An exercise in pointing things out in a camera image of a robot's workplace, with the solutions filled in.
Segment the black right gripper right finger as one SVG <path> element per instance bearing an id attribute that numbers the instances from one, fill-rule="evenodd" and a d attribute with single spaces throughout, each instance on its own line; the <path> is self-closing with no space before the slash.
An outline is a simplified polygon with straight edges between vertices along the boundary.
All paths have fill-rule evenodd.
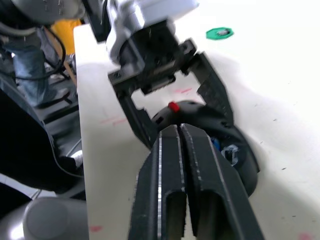
<path id="1" fill-rule="evenodd" d="M 195 126 L 180 126 L 192 231 L 198 240 L 262 240 L 238 172 Z"/>

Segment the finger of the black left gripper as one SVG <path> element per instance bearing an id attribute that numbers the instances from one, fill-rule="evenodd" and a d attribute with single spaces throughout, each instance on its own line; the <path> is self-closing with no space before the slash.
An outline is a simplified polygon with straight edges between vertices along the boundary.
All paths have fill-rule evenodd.
<path id="1" fill-rule="evenodd" d="M 221 114 L 229 125 L 234 124 L 234 115 L 223 81 L 205 53 L 197 53 L 188 64 L 199 88 L 197 93 L 206 105 Z"/>
<path id="2" fill-rule="evenodd" d="M 133 133 L 151 149 L 158 136 L 157 127 L 147 111 L 144 108 L 136 108 L 132 99 L 132 94 L 145 85 L 142 82 L 142 71 L 134 64 L 126 64 L 109 73 L 108 79 Z"/>

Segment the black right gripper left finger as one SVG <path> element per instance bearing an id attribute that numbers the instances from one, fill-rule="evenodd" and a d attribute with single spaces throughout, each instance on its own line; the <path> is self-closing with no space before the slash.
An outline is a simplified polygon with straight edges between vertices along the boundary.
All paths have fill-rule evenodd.
<path id="1" fill-rule="evenodd" d="M 178 127 L 160 131 L 136 177 L 128 239 L 180 240 L 186 224 L 187 192 Z"/>

